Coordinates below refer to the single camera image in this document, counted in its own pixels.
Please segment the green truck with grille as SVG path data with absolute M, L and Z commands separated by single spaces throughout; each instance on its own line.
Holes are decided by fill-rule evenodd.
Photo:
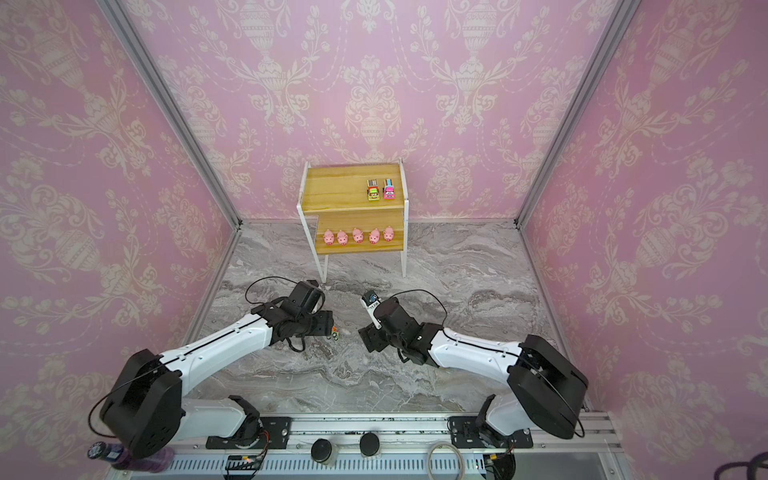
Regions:
M 367 199 L 369 201 L 379 201 L 380 200 L 380 188 L 378 186 L 378 182 L 376 179 L 371 179 L 367 183 Z

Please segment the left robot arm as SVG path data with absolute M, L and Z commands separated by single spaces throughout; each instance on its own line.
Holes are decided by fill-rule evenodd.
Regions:
M 99 401 L 99 419 L 136 459 L 179 440 L 218 437 L 239 448 L 268 437 L 259 411 L 240 395 L 189 399 L 200 383 L 241 358 L 281 342 L 331 335 L 334 321 L 314 281 L 300 281 L 288 296 L 257 302 L 233 324 L 191 344 L 155 354 L 133 354 L 115 385 Z

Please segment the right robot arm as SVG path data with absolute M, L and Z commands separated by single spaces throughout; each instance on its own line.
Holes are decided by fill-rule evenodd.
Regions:
M 486 445 L 507 446 L 513 435 L 534 427 L 563 440 L 585 436 L 580 420 L 589 382 L 543 337 L 492 341 L 418 322 L 399 300 L 368 291 L 361 297 L 371 324 L 359 330 L 366 349 L 397 350 L 403 363 L 452 368 L 505 383 L 510 392 L 490 395 L 470 428 Z

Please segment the wooden two-tier shelf white frame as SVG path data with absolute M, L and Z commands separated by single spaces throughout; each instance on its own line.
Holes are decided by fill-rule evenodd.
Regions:
M 367 183 L 376 179 L 380 200 L 367 199 Z M 392 179 L 395 200 L 384 200 L 382 189 L 386 179 Z M 314 167 L 306 163 L 301 174 L 296 210 L 304 229 L 310 251 L 320 279 L 327 280 L 329 259 L 332 255 L 397 252 L 400 254 L 401 272 L 407 273 L 410 202 L 405 168 L 397 163 L 355 164 Z M 386 242 L 383 232 L 391 226 L 394 240 Z M 364 233 L 364 241 L 353 240 L 353 229 Z M 324 232 L 330 229 L 348 234 L 346 246 L 336 242 L 328 246 Z M 377 244 L 369 243 L 369 233 L 381 233 Z

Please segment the black round knob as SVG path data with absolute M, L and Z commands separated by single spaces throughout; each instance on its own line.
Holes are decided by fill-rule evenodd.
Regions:
M 318 438 L 310 450 L 311 459 L 325 466 L 331 466 L 335 463 L 338 455 L 337 446 L 329 439 Z
M 364 458 L 375 457 L 380 453 L 381 442 L 374 432 L 364 433 L 359 440 L 359 451 Z

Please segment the purple drink bottle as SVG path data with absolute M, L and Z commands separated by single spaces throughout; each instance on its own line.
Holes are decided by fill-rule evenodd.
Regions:
M 175 451 L 164 447 L 148 457 L 136 458 L 122 444 L 98 441 L 89 447 L 87 457 L 104 461 L 115 470 L 159 473 L 171 466 Z

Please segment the pink blue toy truck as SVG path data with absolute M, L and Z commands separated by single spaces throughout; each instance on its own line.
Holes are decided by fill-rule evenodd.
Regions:
M 395 200 L 396 191 L 392 179 L 386 179 L 385 185 L 382 189 L 382 196 L 384 200 Z

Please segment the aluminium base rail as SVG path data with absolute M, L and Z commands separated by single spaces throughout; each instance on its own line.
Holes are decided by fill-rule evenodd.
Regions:
M 360 413 L 360 414 L 297 414 L 293 416 L 261 416 L 256 433 L 243 440 L 232 434 L 216 433 L 212 428 L 180 427 L 171 433 L 168 427 L 152 426 L 148 437 L 131 449 L 134 455 L 155 454 L 164 447 L 192 445 L 207 450 L 267 447 L 270 451 L 308 449 L 313 442 L 326 438 L 341 447 L 352 447 L 363 435 L 373 433 L 382 448 L 421 448 L 438 442 L 448 442 L 459 450 L 480 451 L 545 450 L 547 452 L 621 453 L 623 448 L 607 415 L 584 413 L 577 422 L 575 433 L 566 438 L 554 436 L 540 427 L 521 422 L 522 413 L 502 420 L 496 430 L 480 414 L 443 413 Z

